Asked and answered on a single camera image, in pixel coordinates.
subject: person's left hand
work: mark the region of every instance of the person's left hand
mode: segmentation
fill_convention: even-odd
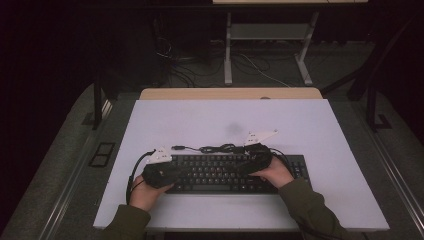
[[[144,182],[142,176],[138,176],[133,182],[134,189],[131,193],[129,205],[148,212],[155,205],[156,200],[159,198],[159,196],[170,188],[172,188],[172,186],[173,184],[156,189]]]

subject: beige wooden edge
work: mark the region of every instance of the beige wooden edge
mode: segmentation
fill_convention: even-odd
[[[322,99],[316,88],[147,88],[140,100]]]

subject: hand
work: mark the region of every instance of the hand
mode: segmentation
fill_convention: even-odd
[[[133,182],[134,189],[131,193],[129,205],[148,212],[155,205],[156,200],[159,198],[159,196],[170,188],[172,188],[172,186],[173,184],[156,189],[144,182],[142,176],[138,176]]]
[[[274,156],[267,168],[249,175],[261,177],[262,180],[266,179],[276,188],[281,188],[294,180],[286,166],[284,166],[280,159]]]

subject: sleeve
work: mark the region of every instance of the sleeve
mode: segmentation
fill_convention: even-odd
[[[145,227],[149,221],[148,212],[129,205],[119,205],[112,222],[103,230],[103,239],[144,239]]]
[[[325,206],[324,197],[314,192],[304,179],[295,179],[281,187],[278,192],[290,216],[299,224],[305,239],[351,239],[336,215]],[[329,237],[314,237],[317,234]]]

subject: space bar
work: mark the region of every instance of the space bar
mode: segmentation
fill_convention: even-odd
[[[193,185],[193,191],[230,191],[229,185]]]

